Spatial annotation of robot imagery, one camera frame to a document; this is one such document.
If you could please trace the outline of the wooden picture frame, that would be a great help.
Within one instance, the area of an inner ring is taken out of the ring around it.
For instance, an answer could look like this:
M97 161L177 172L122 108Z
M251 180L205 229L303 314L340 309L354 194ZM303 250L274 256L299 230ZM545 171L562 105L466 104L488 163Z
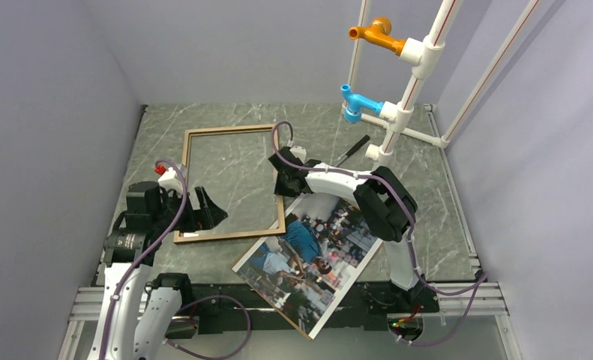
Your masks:
M277 236L284 233L281 196L274 194L277 172L268 158L278 144L272 124L189 129L182 163L191 188L206 190L227 213L215 228L177 232L177 245Z

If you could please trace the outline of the printed photo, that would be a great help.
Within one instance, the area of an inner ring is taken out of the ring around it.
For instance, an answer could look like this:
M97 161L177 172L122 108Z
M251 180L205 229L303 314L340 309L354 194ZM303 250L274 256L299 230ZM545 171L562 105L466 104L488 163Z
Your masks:
M260 238L232 270L304 336L314 339L382 244L358 207L315 193L285 211L285 232Z

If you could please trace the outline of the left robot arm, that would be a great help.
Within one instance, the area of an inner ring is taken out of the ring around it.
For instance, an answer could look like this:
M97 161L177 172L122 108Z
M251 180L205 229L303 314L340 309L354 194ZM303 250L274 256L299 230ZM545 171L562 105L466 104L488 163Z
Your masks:
M129 186L126 209L104 243L104 290L89 359L152 359L175 315L193 306L185 273L151 276L156 251L170 232L211 230L227 219L203 187L193 208L180 184L155 181Z

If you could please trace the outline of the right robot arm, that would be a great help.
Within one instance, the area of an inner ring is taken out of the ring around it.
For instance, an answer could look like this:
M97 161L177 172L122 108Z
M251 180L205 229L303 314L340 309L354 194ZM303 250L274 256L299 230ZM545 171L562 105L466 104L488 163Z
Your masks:
M317 160L304 163L287 147L268 161L277 171L277 195L296 198L321 193L355 204L371 233L384 242L395 308L427 311L432 307L436 295L427 286L414 246L418 204L389 168L351 171Z

